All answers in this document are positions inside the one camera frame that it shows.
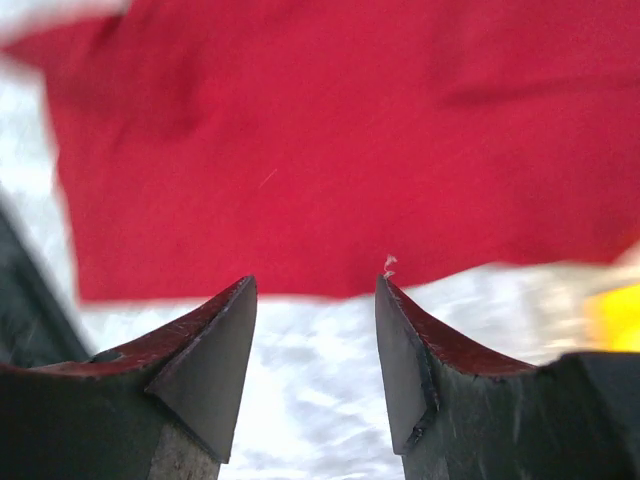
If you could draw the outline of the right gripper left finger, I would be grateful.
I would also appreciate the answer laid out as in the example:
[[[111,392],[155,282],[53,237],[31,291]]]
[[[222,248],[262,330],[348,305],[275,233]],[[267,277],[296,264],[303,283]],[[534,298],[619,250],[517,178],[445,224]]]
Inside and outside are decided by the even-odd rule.
[[[214,479],[231,456],[254,336],[246,276],[85,362],[1,367],[5,479]]]

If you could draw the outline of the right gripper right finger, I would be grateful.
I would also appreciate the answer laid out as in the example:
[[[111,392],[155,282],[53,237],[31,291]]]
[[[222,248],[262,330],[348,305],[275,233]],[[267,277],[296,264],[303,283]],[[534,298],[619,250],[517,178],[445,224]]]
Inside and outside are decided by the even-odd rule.
[[[582,351],[533,366],[375,293],[392,447],[408,479],[635,479],[639,357]]]

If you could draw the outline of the red t shirt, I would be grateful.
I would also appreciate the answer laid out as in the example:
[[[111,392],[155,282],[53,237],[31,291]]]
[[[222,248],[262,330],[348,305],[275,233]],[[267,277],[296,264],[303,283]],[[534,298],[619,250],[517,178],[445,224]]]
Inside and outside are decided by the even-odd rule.
[[[30,34],[81,297],[370,292],[639,238],[635,1],[136,1]]]

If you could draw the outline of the yellow plastic tray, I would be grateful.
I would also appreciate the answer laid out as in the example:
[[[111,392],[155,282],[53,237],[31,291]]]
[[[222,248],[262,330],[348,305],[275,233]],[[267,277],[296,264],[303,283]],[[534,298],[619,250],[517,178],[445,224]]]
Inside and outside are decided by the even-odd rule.
[[[600,350],[639,352],[639,284],[589,296],[584,303],[587,330]]]

